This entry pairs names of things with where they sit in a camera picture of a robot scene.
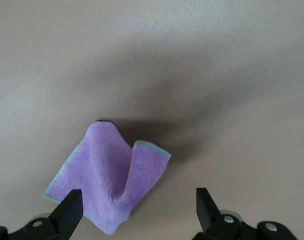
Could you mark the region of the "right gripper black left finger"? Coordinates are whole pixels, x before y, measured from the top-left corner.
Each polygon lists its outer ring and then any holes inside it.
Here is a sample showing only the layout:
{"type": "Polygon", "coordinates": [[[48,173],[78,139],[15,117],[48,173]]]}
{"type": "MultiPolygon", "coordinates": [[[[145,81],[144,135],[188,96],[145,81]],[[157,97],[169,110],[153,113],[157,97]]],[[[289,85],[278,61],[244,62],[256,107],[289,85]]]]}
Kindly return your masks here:
{"type": "Polygon", "coordinates": [[[68,240],[82,219],[82,191],[72,190],[49,217],[39,217],[16,232],[0,226],[0,240],[68,240]]]}

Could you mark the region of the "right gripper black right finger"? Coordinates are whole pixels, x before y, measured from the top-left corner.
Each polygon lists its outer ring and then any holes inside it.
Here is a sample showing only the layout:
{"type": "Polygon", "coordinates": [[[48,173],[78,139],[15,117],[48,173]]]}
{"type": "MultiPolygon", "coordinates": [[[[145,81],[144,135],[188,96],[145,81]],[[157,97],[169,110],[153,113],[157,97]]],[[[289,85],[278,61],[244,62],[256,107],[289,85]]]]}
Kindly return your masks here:
{"type": "Polygon", "coordinates": [[[197,240],[295,240],[284,225],[261,221],[256,228],[247,225],[232,212],[222,213],[206,188],[196,189],[196,212],[202,231],[197,240]]]}

